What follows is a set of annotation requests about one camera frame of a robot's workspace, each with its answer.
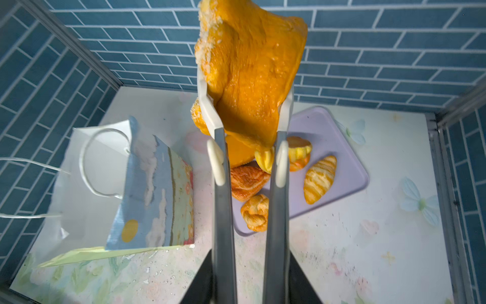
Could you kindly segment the small round knotted bun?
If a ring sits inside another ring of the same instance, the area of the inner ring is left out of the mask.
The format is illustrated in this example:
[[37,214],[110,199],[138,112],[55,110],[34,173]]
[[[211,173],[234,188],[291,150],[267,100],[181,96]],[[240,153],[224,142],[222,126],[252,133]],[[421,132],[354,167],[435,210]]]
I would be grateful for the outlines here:
[[256,195],[245,202],[240,213],[248,229],[265,232],[268,229],[268,209],[269,199],[265,195]]

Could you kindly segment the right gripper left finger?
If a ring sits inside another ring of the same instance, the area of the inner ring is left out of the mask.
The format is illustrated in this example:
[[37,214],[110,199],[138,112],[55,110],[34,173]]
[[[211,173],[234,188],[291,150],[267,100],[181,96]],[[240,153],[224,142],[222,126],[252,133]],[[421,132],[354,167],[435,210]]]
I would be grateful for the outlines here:
[[197,95],[202,117],[211,138],[207,151],[213,175],[213,302],[237,303],[234,225],[229,158],[225,129],[209,95],[201,67],[197,68]]

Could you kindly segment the round orange flat bread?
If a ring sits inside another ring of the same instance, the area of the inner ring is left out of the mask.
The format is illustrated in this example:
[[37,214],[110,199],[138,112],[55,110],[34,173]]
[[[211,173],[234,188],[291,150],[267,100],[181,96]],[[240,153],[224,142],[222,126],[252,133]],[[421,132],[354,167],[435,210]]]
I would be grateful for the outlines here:
[[[199,100],[196,99],[191,107],[191,118],[195,126],[204,134],[209,136],[209,130],[203,119]],[[254,160],[255,150],[246,146],[232,135],[226,135],[227,152],[229,157],[230,168],[240,167]]]

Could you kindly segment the yellow shell bun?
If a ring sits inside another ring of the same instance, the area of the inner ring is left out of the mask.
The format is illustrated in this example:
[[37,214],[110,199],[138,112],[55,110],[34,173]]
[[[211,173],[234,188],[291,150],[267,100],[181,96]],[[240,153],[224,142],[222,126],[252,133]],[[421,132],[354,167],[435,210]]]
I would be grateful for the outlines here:
[[262,171],[267,174],[272,173],[273,162],[275,159],[275,148],[272,147],[267,151],[255,151],[254,158]]

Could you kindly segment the lavender tray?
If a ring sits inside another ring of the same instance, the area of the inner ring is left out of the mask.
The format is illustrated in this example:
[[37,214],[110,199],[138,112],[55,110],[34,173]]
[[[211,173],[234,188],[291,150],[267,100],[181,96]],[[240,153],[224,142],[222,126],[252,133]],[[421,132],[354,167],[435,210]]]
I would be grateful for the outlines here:
[[[288,135],[306,139],[313,145],[307,166],[289,174],[290,219],[353,195],[368,186],[367,171],[326,108],[315,106],[295,113],[290,120]],[[334,183],[327,194],[309,205],[303,190],[306,172],[330,155],[337,159]]]

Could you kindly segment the glazed brown pastry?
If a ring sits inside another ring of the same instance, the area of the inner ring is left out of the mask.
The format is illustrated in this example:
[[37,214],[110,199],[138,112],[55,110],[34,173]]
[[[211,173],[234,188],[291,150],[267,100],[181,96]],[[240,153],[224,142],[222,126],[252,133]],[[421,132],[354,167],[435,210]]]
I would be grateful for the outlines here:
[[270,174],[259,167],[240,166],[230,169],[232,196],[245,203],[270,180]]

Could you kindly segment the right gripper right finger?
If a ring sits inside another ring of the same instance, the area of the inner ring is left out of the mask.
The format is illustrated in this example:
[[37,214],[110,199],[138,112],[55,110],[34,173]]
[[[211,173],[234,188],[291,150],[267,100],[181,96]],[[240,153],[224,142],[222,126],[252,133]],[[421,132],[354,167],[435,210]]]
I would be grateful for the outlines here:
[[279,108],[274,148],[265,250],[263,303],[289,303],[289,144],[287,133],[294,104],[291,89]]

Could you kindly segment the yellow orange croissant bun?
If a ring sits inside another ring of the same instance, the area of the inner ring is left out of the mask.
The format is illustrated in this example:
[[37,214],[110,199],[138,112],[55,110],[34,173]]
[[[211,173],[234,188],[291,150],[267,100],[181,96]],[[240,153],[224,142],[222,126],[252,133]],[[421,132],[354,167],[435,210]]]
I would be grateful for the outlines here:
[[297,172],[307,166],[310,161],[312,144],[307,139],[298,136],[289,136],[289,170]]

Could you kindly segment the square orange toast bread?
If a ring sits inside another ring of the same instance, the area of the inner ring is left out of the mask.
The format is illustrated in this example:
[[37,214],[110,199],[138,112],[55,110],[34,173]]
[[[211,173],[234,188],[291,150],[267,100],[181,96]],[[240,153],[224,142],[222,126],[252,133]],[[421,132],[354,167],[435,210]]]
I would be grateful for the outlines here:
[[250,148],[269,150],[308,26],[300,17],[279,16],[252,1],[201,1],[198,7],[196,63],[224,129]]

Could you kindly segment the striped oval bread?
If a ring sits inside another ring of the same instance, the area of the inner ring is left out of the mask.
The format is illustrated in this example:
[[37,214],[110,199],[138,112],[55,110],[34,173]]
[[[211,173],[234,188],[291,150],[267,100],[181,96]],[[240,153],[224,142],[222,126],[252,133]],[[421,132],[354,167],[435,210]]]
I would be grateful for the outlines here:
[[327,156],[315,163],[307,172],[304,180],[304,196],[307,204],[312,205],[330,190],[337,170],[337,158]]

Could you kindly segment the paper gift bag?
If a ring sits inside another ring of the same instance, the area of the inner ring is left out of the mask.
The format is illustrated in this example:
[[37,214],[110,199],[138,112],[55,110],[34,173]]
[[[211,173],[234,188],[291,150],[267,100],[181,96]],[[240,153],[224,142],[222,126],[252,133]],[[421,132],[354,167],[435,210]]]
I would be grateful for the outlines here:
[[52,267],[194,242],[192,167],[134,117],[75,128],[31,256]]

